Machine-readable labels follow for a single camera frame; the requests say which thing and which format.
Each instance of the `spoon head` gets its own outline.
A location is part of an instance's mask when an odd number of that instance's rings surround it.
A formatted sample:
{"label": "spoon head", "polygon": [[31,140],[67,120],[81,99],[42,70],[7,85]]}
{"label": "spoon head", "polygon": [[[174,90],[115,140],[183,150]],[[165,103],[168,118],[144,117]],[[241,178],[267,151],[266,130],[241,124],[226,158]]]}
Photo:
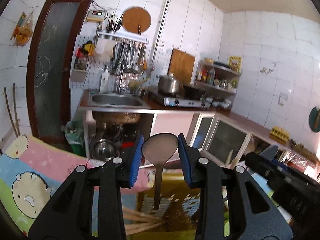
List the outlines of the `spoon head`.
{"label": "spoon head", "polygon": [[158,133],[142,145],[142,154],[154,166],[164,165],[178,148],[178,138],[172,133]]}

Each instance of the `yellow egg carton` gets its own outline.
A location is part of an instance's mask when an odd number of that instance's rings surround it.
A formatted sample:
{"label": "yellow egg carton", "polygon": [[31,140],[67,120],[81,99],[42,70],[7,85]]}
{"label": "yellow egg carton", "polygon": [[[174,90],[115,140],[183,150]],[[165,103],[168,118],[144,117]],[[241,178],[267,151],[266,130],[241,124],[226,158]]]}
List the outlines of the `yellow egg carton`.
{"label": "yellow egg carton", "polygon": [[284,141],[284,142],[287,142],[289,140],[289,133],[282,129],[281,127],[279,126],[274,126],[271,130],[270,130],[270,134],[273,135],[274,137]]}

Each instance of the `kitchen sink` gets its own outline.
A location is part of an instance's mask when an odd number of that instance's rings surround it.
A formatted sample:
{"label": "kitchen sink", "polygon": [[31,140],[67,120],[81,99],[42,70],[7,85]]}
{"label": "kitchen sink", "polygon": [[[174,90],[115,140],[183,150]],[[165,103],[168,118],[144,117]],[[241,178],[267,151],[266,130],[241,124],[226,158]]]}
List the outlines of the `kitchen sink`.
{"label": "kitchen sink", "polygon": [[132,95],[100,93],[90,94],[88,105],[120,108],[150,108],[141,98]]}

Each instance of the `countertop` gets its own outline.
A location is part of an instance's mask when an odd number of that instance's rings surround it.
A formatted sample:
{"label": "countertop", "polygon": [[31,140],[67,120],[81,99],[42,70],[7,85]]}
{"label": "countertop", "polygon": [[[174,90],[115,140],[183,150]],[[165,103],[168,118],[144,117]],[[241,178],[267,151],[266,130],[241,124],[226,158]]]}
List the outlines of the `countertop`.
{"label": "countertop", "polygon": [[289,142],[283,145],[269,137],[270,130],[259,125],[243,116],[235,114],[231,111],[222,111],[215,107],[209,109],[194,108],[194,107],[174,107],[174,106],[162,106],[159,103],[148,99],[147,96],[143,100],[150,106],[150,108],[120,108],[120,107],[105,107],[105,106],[89,106],[89,90],[85,90],[82,94],[79,110],[80,111],[97,111],[97,112],[119,112],[119,113],[140,113],[140,114],[164,114],[164,113],[179,113],[179,112],[192,112],[194,114],[200,113],[213,113],[216,114],[219,119],[229,122],[233,126],[239,126],[241,130],[247,133],[251,133],[253,136],[273,145],[278,145],[282,151],[289,151],[297,154],[291,149]]}

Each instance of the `round cutting board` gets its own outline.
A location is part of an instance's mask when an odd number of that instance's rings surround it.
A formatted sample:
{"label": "round cutting board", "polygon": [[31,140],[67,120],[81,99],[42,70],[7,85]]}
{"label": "round cutting board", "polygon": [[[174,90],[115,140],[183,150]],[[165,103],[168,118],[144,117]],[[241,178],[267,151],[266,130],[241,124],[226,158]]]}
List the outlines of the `round cutting board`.
{"label": "round cutting board", "polygon": [[315,128],[315,122],[317,119],[318,111],[316,107],[314,107],[309,114],[309,126],[313,132],[320,132],[320,120],[318,122],[318,126]]}
{"label": "round cutting board", "polygon": [[143,33],[150,27],[150,24],[150,14],[141,7],[131,7],[122,15],[122,26],[128,32],[138,33],[138,26],[140,26],[141,33]]}

